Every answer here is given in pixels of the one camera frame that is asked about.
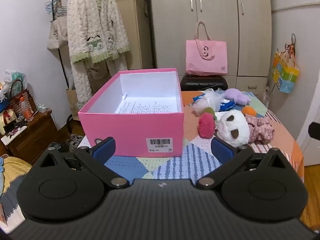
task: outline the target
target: patterned bedspread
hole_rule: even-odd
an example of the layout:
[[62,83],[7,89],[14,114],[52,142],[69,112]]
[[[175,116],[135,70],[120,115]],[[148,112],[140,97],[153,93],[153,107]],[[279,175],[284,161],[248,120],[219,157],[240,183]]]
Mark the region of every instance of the patterned bedspread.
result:
[[[252,143],[256,152],[266,153],[270,148],[279,148],[291,163],[299,177],[303,179],[304,165],[303,155],[299,146],[277,119],[277,117],[252,94],[245,92],[251,97],[252,106],[258,116],[267,116],[276,130],[274,140],[270,144]],[[199,91],[183,91],[182,99],[184,105],[184,139],[181,157],[172,158],[135,158],[124,156],[113,156],[105,166],[123,176],[131,183],[134,179],[191,179],[197,181],[221,164],[211,152],[211,139],[202,139],[197,132],[198,117],[192,113],[191,103],[193,97],[202,94]],[[80,146],[89,146],[85,137]]]
[[0,203],[3,205],[8,226],[5,228],[1,226],[1,228],[8,234],[25,220],[18,205],[17,189],[32,166],[19,158],[8,157],[4,159],[3,167],[4,189]]

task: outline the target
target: orange ball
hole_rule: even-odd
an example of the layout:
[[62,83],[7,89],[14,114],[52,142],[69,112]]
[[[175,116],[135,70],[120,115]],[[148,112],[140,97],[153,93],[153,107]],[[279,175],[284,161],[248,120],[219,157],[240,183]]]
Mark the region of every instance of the orange ball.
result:
[[248,114],[252,116],[257,116],[257,112],[251,106],[245,106],[241,110],[242,114]]

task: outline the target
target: wardrobe door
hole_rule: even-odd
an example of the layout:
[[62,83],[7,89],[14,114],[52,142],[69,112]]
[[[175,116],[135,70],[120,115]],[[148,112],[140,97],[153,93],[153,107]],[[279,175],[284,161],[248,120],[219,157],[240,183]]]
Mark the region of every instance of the wardrobe door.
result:
[[[197,0],[197,13],[211,39],[227,42],[228,74],[236,76],[239,53],[237,0]],[[206,39],[202,26],[199,33],[200,39]]]
[[186,40],[194,39],[196,0],[151,0],[157,68],[186,70]]
[[238,0],[238,76],[267,77],[271,58],[270,0]]

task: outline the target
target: plastic bottle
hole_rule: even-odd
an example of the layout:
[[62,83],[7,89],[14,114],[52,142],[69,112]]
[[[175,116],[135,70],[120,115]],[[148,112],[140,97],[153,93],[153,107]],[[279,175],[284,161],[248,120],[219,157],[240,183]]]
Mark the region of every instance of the plastic bottle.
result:
[[28,103],[26,101],[24,101],[24,97],[20,98],[20,102],[21,102],[21,109],[23,111],[24,118],[28,122],[32,121],[33,115],[32,115],[30,106],[28,105]]

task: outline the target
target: wardrobe drawer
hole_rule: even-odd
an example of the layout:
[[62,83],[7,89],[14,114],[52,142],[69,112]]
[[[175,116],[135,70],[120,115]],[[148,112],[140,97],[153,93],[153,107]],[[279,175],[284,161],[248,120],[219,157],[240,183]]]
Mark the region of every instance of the wardrobe drawer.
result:
[[267,79],[267,77],[237,77],[236,89],[258,95],[266,88]]
[[226,82],[228,84],[228,88],[235,88],[236,87],[237,76],[224,75],[222,77],[226,80]]

